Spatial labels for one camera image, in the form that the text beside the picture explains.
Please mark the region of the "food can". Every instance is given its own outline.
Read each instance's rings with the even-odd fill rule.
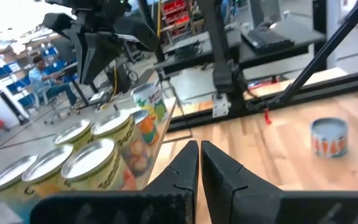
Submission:
[[[60,176],[64,162],[73,152],[73,145],[58,146],[41,156],[22,176],[40,198],[45,198],[61,191],[73,190],[71,185]]]
[[[347,153],[347,124],[338,118],[321,118],[311,124],[311,148],[318,156],[334,158]]]
[[[155,124],[168,117],[167,107],[162,98],[162,90],[157,83],[145,83],[132,91],[132,97],[139,108],[147,110]]]
[[[136,190],[135,177],[110,139],[92,142],[64,163],[62,177],[76,190]]]
[[[114,140],[125,162],[135,176],[142,175],[150,166],[149,147],[128,111],[118,111],[92,127],[96,139]]]
[[[91,121],[81,120],[56,135],[52,141],[56,146],[72,144],[73,150],[77,151],[86,146],[91,138]]]
[[[158,141],[157,128],[147,110],[139,110],[132,113],[135,124],[142,133],[143,140],[152,145]]]
[[[0,201],[21,217],[25,224],[30,223],[31,210],[40,198],[28,183],[22,181],[22,174],[37,158],[21,157],[0,171]]]

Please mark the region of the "black robotic arm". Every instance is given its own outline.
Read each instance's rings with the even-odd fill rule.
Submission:
[[[124,17],[131,10],[127,0],[46,0],[73,9],[77,19],[48,13],[43,25],[69,38],[75,46],[80,83],[93,79],[122,52],[124,41],[139,50],[154,52],[159,47],[155,32],[137,17]]]

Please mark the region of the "wooden surface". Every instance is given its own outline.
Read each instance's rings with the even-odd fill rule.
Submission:
[[[340,69],[315,74],[309,83],[346,75]],[[280,91],[288,82],[262,87],[258,94]],[[272,124],[262,114],[194,128],[192,140],[211,141],[245,168],[283,190],[358,190],[358,92],[271,111]],[[310,124],[337,117],[349,125],[349,152],[326,159],[310,149]],[[177,138],[188,131],[169,133]],[[151,173],[154,180],[191,139],[163,144]],[[201,173],[198,182],[197,223],[211,223]]]
[[[168,130],[169,123],[172,118],[173,110],[175,110],[175,107],[177,105],[175,98],[169,98],[167,100],[164,100],[164,103],[165,103],[165,106],[167,107],[168,117],[165,121],[163,121],[162,123],[160,123],[157,126],[157,132],[160,135],[158,141],[156,143],[154,143],[153,145],[149,146],[150,154],[154,158],[152,160],[150,168],[148,169],[148,171],[146,173],[144,173],[140,177],[136,178],[136,184],[137,184],[137,188],[139,190],[143,189],[149,183],[150,175],[153,171],[154,164],[156,161],[155,158],[157,157],[158,153],[160,152],[161,145],[164,141],[165,135]]]

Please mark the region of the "silver can lid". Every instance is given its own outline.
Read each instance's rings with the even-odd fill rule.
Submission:
[[[154,88],[156,85],[157,85],[157,82],[144,83],[143,85],[140,85],[140,86],[134,88],[134,90],[132,91],[131,95],[142,93],[145,90],[149,90],[151,88]]]
[[[149,112],[147,110],[138,110],[132,113],[136,124],[143,121],[148,115]]]
[[[91,172],[109,159],[115,145],[113,140],[102,139],[82,147],[64,163],[62,177],[74,179]]]
[[[57,171],[55,169],[62,165],[72,152],[73,145],[66,144],[46,153],[23,173],[22,180],[25,182],[38,181],[52,171]]]
[[[38,156],[24,156],[3,168],[3,170],[0,171],[0,188],[17,180],[21,180],[23,172],[37,159]]]
[[[73,126],[69,127],[68,129],[64,130],[62,133],[58,134],[54,137],[53,143],[54,144],[61,144],[71,138],[82,133],[86,128],[89,127],[91,121],[89,120],[81,120],[75,123]]]
[[[96,123],[92,127],[92,134],[99,135],[106,133],[124,123],[130,116],[130,112],[126,110],[117,111],[116,113],[107,116],[102,121]]]

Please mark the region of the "keyboard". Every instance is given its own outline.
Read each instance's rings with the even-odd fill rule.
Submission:
[[[242,37],[256,54],[266,54],[294,46],[294,41],[274,32],[272,29],[247,30],[241,28]]]

